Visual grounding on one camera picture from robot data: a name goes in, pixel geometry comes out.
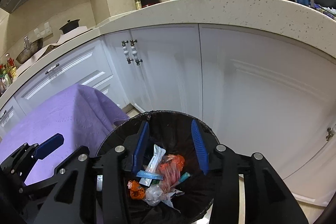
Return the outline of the black trash bin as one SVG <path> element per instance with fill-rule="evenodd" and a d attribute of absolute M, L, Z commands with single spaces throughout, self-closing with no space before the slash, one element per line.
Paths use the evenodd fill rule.
<path fill-rule="evenodd" d="M 184 195 L 172 198 L 174 208 L 171 208 L 163 202 L 150 206 L 144 200 L 133 200 L 127 189 L 127 208 L 131 223 L 193 223 L 202 219 L 211 207 L 221 175 L 215 170 L 204 174 L 199 168 L 191 136 L 191 122 L 194 119 L 175 111 L 150 111 L 123 122 L 103 141 L 101 149 L 114 140 L 121 140 L 123 144 L 128 136 L 138 132 L 142 122 L 147 122 L 149 139 L 143 157 L 143 169 L 146 169 L 153 157 L 155 144 L 166 150 L 156 170 L 157 174 L 163 176 L 163 180 L 152 181 L 150 186 L 158 184 L 165 193 L 172 188 L 184 192 Z M 179 183 L 180 177 L 186 172 L 191 176 Z M 123 180 L 127 187 L 128 181 L 135 180 L 139 183 L 140 178 L 126 173 Z M 150 187 L 140 185 L 145 190 Z"/>

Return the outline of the white cabinet drawer front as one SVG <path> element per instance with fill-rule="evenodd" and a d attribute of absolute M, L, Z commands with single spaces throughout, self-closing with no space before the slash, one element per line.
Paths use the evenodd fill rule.
<path fill-rule="evenodd" d="M 99 90 L 124 108 L 126 98 L 105 50 L 100 39 L 72 50 L 26 82 L 15 93 L 15 100 L 25 113 L 29 113 L 58 92 L 80 84 Z"/>

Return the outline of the small white tube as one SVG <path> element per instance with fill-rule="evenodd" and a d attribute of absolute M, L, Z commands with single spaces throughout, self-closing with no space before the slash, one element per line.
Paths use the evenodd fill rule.
<path fill-rule="evenodd" d="M 151 158 L 151 161 L 149 162 L 149 165 L 146 167 L 145 171 L 156 173 L 159 163 L 161 162 L 165 153 L 166 153 L 165 149 L 155 144 L 153 157 Z M 150 186 L 151 182 L 152 182 L 152 179 L 148 179 L 148 178 L 141 178 L 139 181 L 139 183 L 144 186 Z"/>

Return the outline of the teal white tube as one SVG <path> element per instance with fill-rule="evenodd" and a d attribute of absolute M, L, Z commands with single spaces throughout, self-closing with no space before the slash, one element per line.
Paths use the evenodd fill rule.
<path fill-rule="evenodd" d="M 186 173 L 184 173 L 181 177 L 180 177 L 180 179 L 179 179 L 179 183 L 182 183 L 182 182 L 184 182 L 185 180 L 187 180 L 189 177 L 190 177 L 191 175 L 188 173 L 188 172 L 186 172 Z"/>

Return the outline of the clear plastic bag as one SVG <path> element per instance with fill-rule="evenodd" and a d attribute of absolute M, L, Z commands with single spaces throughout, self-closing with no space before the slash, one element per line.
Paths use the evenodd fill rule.
<path fill-rule="evenodd" d="M 184 195 L 184 192 L 175 188 L 165 193 L 158 184 L 155 184 L 147 188 L 143 200 L 150 206 L 157 206 L 160 202 L 163 202 L 168 207 L 174 208 L 172 198 L 181 195 Z"/>

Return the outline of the blue white sachet strip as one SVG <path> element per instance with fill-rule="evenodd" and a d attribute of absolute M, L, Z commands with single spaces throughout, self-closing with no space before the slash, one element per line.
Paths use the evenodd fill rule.
<path fill-rule="evenodd" d="M 140 178 L 148 178 L 152 180 L 163 180 L 163 176 L 161 174 L 146 172 L 144 170 L 138 171 L 136 176 Z"/>

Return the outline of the purple tablecloth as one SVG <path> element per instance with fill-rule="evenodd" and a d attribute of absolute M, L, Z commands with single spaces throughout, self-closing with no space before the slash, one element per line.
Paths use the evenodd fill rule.
<path fill-rule="evenodd" d="M 33 167 L 27 184 L 49 178 L 55 167 L 75 149 L 84 145 L 91 155 L 115 149 L 121 140 L 100 146 L 112 129 L 127 121 L 127 115 L 102 92 L 72 85 L 52 96 L 24 116 L 1 141 L 1 161 L 4 161 L 25 141 L 42 143 L 56 133 L 64 144 Z"/>

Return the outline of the white corner cabinet doors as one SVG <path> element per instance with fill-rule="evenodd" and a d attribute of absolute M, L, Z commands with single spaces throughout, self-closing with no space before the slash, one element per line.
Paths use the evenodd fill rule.
<path fill-rule="evenodd" d="M 196 24 L 134 28 L 104 36 L 127 100 L 140 112 L 202 117 L 202 64 Z"/>

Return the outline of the black cooking pot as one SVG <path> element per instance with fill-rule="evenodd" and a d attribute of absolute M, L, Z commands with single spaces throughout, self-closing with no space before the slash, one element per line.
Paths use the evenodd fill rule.
<path fill-rule="evenodd" d="M 60 27 L 60 31 L 65 35 L 68 32 L 76 29 L 79 27 L 79 19 L 75 19 L 75 20 L 67 20 L 67 23 Z"/>

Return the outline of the steel wok pan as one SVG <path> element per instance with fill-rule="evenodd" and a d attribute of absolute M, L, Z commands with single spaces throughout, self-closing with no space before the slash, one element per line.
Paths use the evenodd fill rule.
<path fill-rule="evenodd" d="M 35 53 L 43 47 L 43 38 L 38 38 L 33 42 L 30 42 L 27 36 L 24 37 L 24 50 L 17 56 L 16 61 L 20 64 L 24 64 Z"/>

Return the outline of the small orange plastic bag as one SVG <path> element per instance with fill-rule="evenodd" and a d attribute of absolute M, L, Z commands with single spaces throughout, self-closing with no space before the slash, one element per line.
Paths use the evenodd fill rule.
<path fill-rule="evenodd" d="M 133 200 L 143 200 L 146 197 L 146 190 L 135 180 L 128 181 L 127 187 L 130 192 L 130 197 Z"/>

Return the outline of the condiment rack with bottles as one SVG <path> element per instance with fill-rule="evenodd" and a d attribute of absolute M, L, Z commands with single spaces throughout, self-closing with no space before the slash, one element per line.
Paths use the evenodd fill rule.
<path fill-rule="evenodd" d="M 7 73 L 3 64 L 1 64 L 1 96 L 7 90 L 7 88 L 11 85 L 11 78 Z"/>

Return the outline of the white cabinet door right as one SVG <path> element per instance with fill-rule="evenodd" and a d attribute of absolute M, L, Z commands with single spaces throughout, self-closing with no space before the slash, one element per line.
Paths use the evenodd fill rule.
<path fill-rule="evenodd" d="M 199 27 L 203 119 L 235 152 L 262 153 L 283 178 L 324 145 L 335 63 L 264 32 Z"/>

